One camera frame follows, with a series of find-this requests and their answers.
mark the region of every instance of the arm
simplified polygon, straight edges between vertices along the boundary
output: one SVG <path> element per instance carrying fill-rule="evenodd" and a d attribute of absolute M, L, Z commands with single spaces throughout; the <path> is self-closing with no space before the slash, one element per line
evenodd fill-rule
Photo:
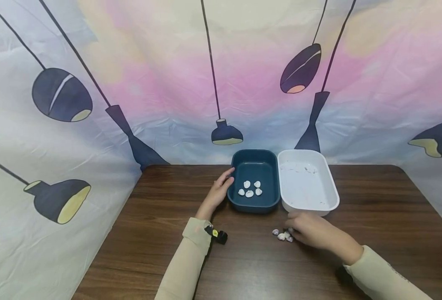
<path fill-rule="evenodd" d="M 162 278 L 155 299 L 193 299 L 196 283 L 211 244 L 204 231 L 209 221 L 190 218 L 168 269 Z"/>
<path fill-rule="evenodd" d="M 431 299 L 370 247 L 361 246 L 325 219 L 308 212 L 292 212 L 285 225 L 296 230 L 293 237 L 300 242 L 341 258 L 354 282 L 373 300 Z"/>
<path fill-rule="evenodd" d="M 363 246 L 363 255 L 344 268 L 354 282 L 373 300 L 430 300 L 419 288 L 395 271 L 370 247 Z"/>
<path fill-rule="evenodd" d="M 201 267 L 211 245 L 211 235 L 204 228 L 211 225 L 208 220 L 233 184 L 234 178 L 230 177 L 233 171 L 234 168 L 227 170 L 214 181 L 196 217 L 189 219 L 183 231 L 183 240 L 161 280 L 156 300 L 193 299 Z"/>

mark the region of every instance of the pendant lamp illustration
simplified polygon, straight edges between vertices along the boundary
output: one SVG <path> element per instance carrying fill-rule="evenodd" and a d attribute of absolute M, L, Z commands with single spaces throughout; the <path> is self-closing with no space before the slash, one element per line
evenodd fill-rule
<path fill-rule="evenodd" d="M 0 19 L 43 69 L 32 87 L 32 98 L 38 110 L 62 122 L 77 122 L 87 118 L 93 110 L 93 102 L 79 79 L 65 70 L 46 68 L 1 14 Z"/>
<path fill-rule="evenodd" d="M 282 75 L 280 87 L 281 91 L 287 94 L 297 94 L 302 92 L 313 81 L 316 72 L 318 72 L 321 62 L 321 45 L 315 44 L 318 36 L 319 27 L 323 21 L 324 13 L 328 0 L 324 2 L 323 13 L 319 19 L 318 29 L 313 38 L 313 43 L 298 53 L 286 66 Z"/>
<path fill-rule="evenodd" d="M 216 76 L 214 73 L 213 55 L 211 50 L 211 39 L 209 38 L 208 20 L 206 19 L 206 10 L 204 8 L 204 0 L 201 0 L 201 9 L 203 11 L 204 25 L 206 27 L 206 37 L 208 38 L 209 59 L 211 61 L 211 73 L 213 76 L 214 95 L 216 98 L 216 106 L 218 108 L 218 120 L 216 128 L 211 133 L 211 141 L 215 145 L 233 145 L 243 142 L 243 134 L 234 126 L 228 125 L 226 119 L 221 118 L 220 104 L 218 100 L 218 88 L 216 87 Z"/>
<path fill-rule="evenodd" d="M 53 185 L 41 180 L 29 183 L 1 164 L 0 169 L 21 181 L 26 186 L 24 192 L 34 196 L 36 211 L 57 224 L 69 222 L 91 190 L 89 183 L 83 180 L 71 179 Z"/>
<path fill-rule="evenodd" d="M 319 20 L 318 29 L 316 30 L 313 44 L 301 51 L 298 55 L 296 55 L 296 57 L 294 57 L 294 59 L 292 59 L 287 65 L 281 76 L 281 90 L 285 93 L 294 94 L 303 91 L 311 83 L 314 76 L 316 75 L 316 71 L 318 70 L 321 60 L 321 47 L 319 44 L 315 44 L 314 42 L 316 40 L 316 36 L 318 35 L 319 27 L 323 20 L 327 3 L 328 0 L 326 0 L 324 3 L 323 13 L 321 15 L 321 19 Z M 338 45 L 344 32 L 344 28 L 348 23 L 348 19 L 353 12 L 355 4 L 356 0 L 353 0 L 348 15 L 346 16 L 346 19 L 344 20 L 344 23 L 341 27 L 338 39 L 336 40 L 336 43 L 334 45 L 334 49 L 331 54 L 331 59 L 329 60 L 328 70 L 326 70 L 326 75 L 324 77 L 321 91 L 315 94 L 313 108 L 309 117 L 308 127 L 294 147 L 295 149 L 309 149 L 321 152 L 321 149 L 319 147 L 318 130 L 316 129 L 316 121 L 318 120 L 319 113 L 321 113 L 321 110 L 324 107 L 326 100 L 328 99 L 329 92 L 325 91 L 326 82 L 328 82 L 329 72 L 331 71 L 334 56 L 336 54 L 336 50 L 338 49 Z"/>
<path fill-rule="evenodd" d="M 408 144 L 424 148 L 426 155 L 432 158 L 442 158 L 442 123 L 424 130 Z"/>
<path fill-rule="evenodd" d="M 56 18 L 54 18 L 53 14 L 51 13 L 50 9 L 47 7 L 46 3 L 44 3 L 43 0 L 39 0 L 39 2 L 41 3 L 44 10 L 46 10 L 47 14 L 49 15 L 53 23 L 56 25 L 58 30 L 61 32 L 63 38 L 69 44 L 69 47 L 73 50 L 79 62 L 86 70 L 86 73 L 88 73 L 95 87 L 98 89 L 98 92 L 101 94 L 101 97 L 106 102 L 108 106 L 106 112 L 111 117 L 111 119 L 117 124 L 117 126 L 119 126 L 119 128 L 124 132 L 124 134 L 128 137 L 129 145 L 131 146 L 131 150 L 133 152 L 133 157 L 135 161 L 140 165 L 141 170 L 144 171 L 146 167 L 148 167 L 148 165 L 168 165 L 168 162 L 165 161 L 156 151 L 154 151 L 154 149 L 146 145 L 144 142 L 142 142 L 134 135 L 133 131 L 129 126 L 128 121 L 126 120 L 126 117 L 124 116 L 123 111 L 121 110 L 121 107 L 119 105 L 110 104 L 106 95 L 104 95 L 104 92 L 101 90 L 100 86 L 98 85 L 98 82 L 96 81 L 91 71 L 89 70 L 88 66 L 85 64 L 84 60 L 79 54 L 78 50 L 76 50 L 76 48 L 70 41 L 69 37 L 67 36 L 66 32 L 64 32 L 61 25 L 57 22 Z"/>

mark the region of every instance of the white tray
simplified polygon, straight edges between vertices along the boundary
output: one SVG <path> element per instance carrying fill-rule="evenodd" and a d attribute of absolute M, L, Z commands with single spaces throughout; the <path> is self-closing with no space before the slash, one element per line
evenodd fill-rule
<path fill-rule="evenodd" d="M 312 150 L 278 154 L 282 206 L 288 212 L 309 211 L 323 216 L 337 208 L 340 197 L 328 163 Z"/>

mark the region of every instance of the person's left hand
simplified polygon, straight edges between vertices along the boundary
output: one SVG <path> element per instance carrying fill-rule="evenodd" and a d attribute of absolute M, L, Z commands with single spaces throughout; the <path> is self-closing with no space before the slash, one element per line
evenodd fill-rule
<path fill-rule="evenodd" d="M 226 193 L 228 192 L 228 188 L 234 183 L 234 177 L 231 177 L 231 173 L 233 173 L 234 168 L 230 168 L 221 174 L 221 176 L 214 181 L 211 190 L 209 190 L 208 195 L 204 199 L 201 206 L 199 206 L 198 213 L 196 214 L 196 218 L 200 220 L 209 220 L 214 212 L 214 210 L 218 207 L 219 204 L 226 197 Z"/>

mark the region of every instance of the lamp cord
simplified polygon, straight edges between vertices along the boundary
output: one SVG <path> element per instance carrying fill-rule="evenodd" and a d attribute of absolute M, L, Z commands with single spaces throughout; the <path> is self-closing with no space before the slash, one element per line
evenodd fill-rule
<path fill-rule="evenodd" d="M 3 20 L 4 24 L 6 24 L 6 26 L 8 26 L 8 28 L 13 32 L 13 34 L 16 36 L 16 38 L 18 38 L 19 42 L 23 45 L 23 47 L 26 48 L 26 50 L 34 57 L 34 59 L 38 62 L 38 64 L 40 64 L 40 66 L 43 68 L 43 70 L 46 70 L 46 67 L 41 63 L 41 60 L 38 59 L 36 54 L 34 54 L 34 52 L 28 47 L 28 45 L 26 45 L 26 43 L 22 40 L 22 38 L 19 36 L 19 34 L 14 30 L 14 28 L 12 28 L 11 25 L 9 25 L 8 21 L 6 21 L 6 19 L 4 19 L 4 17 L 1 14 L 0 14 L 0 18 L 1 18 L 1 20 Z"/>
<path fill-rule="evenodd" d="M 331 65 L 333 64 L 334 55 L 336 54 L 336 50 L 338 49 L 338 45 L 340 43 L 342 33 L 344 31 L 346 24 L 348 23 L 348 19 L 349 19 L 351 13 L 353 12 L 355 4 L 356 4 L 356 0 L 353 0 L 353 4 L 351 4 L 351 9 L 349 10 L 348 15 L 346 16 L 346 19 L 344 20 L 344 23 L 342 24 L 340 34 L 338 35 L 338 39 L 336 40 L 336 44 L 334 44 L 333 53 L 331 54 L 331 59 L 329 60 L 328 70 L 326 71 L 326 76 L 324 77 L 323 88 L 321 88 L 322 92 L 324 92 L 324 88 L 326 87 L 326 82 L 328 82 L 329 71 L 331 70 Z"/>
<path fill-rule="evenodd" d="M 43 0 L 39 0 L 39 2 L 41 3 L 42 7 L 44 8 L 44 10 L 46 10 L 46 12 L 48 13 L 49 17 L 51 18 L 51 20 L 53 20 L 54 24 L 56 25 L 56 27 L 59 29 L 59 31 L 61 32 L 61 34 L 63 35 L 64 39 L 66 40 L 66 42 L 69 44 L 69 47 L 71 47 L 71 49 L 73 50 L 74 54 L 76 54 L 76 57 L 78 57 L 78 60 L 80 61 L 80 63 L 83 65 L 84 69 L 86 70 L 86 72 L 88 73 L 89 77 L 91 78 L 91 80 L 94 82 L 94 85 L 96 86 L 96 88 L 98 89 L 98 91 L 100 92 L 101 96 L 103 97 L 104 101 L 106 102 L 106 104 L 108 105 L 108 107 L 111 107 L 111 104 L 109 103 L 108 99 L 106 98 L 106 96 L 104 95 L 104 93 L 102 92 L 100 86 L 98 85 L 98 82 L 96 81 L 96 79 L 94 79 L 94 76 L 92 75 L 91 71 L 89 70 L 88 66 L 86 66 L 86 64 L 84 63 L 83 58 L 81 57 L 81 55 L 79 54 L 78 50 L 76 50 L 76 48 L 74 47 L 74 45 L 72 44 L 72 42 L 70 41 L 70 39 L 68 38 L 68 35 L 66 34 L 66 32 L 64 32 L 63 28 L 61 27 L 61 25 L 59 25 L 59 23 L 57 22 L 56 18 L 54 18 L 53 14 L 51 13 L 51 11 L 49 10 L 49 8 L 47 7 L 46 3 L 44 3 Z"/>
<path fill-rule="evenodd" d="M 21 177 L 19 177 L 18 175 L 14 174 L 12 171 L 10 171 L 8 168 L 4 167 L 3 165 L 0 164 L 0 169 L 3 170 L 4 172 L 8 173 L 9 175 L 13 176 L 14 178 L 16 178 L 17 180 L 21 181 L 22 183 L 24 183 L 25 185 L 29 185 L 29 183 L 22 179 Z"/>
<path fill-rule="evenodd" d="M 216 106 L 218 107 L 218 119 L 221 119 L 220 103 L 218 100 L 218 88 L 216 87 L 216 77 L 214 75 L 213 54 L 211 51 L 211 40 L 209 39 L 208 20 L 206 20 L 206 11 L 204 9 L 204 0 L 201 0 L 201 8 L 203 10 L 204 26 L 206 27 L 206 36 L 208 37 L 209 59 L 211 60 L 211 72 L 213 74 L 214 95 L 216 97 Z"/>
<path fill-rule="evenodd" d="M 323 21 L 324 12 L 326 11 L 326 4 L 328 4 L 328 0 L 326 0 L 324 2 L 323 13 L 321 14 L 321 19 L 319 19 L 318 29 L 316 29 L 316 34 L 314 35 L 314 38 L 313 38 L 313 44 L 316 41 L 316 37 L 318 36 L 319 27 L 321 26 L 321 22 Z"/>

